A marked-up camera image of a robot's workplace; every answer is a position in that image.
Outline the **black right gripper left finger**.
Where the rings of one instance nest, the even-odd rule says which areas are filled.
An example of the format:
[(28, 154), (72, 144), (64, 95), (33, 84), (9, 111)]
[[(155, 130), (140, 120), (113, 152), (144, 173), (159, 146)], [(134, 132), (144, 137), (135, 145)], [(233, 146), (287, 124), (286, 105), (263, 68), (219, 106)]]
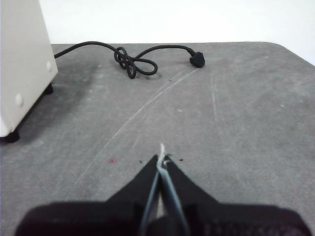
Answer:
[(135, 236), (157, 172), (154, 155), (106, 201), (54, 202), (30, 209), (17, 236)]

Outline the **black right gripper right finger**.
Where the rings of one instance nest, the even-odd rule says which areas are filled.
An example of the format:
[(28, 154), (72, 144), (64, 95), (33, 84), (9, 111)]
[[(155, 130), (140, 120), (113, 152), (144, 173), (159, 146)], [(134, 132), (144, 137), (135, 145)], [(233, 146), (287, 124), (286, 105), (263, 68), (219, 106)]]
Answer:
[(271, 205), (226, 204), (191, 181), (160, 146), (157, 169), (170, 215), (190, 236), (310, 236), (301, 216)]

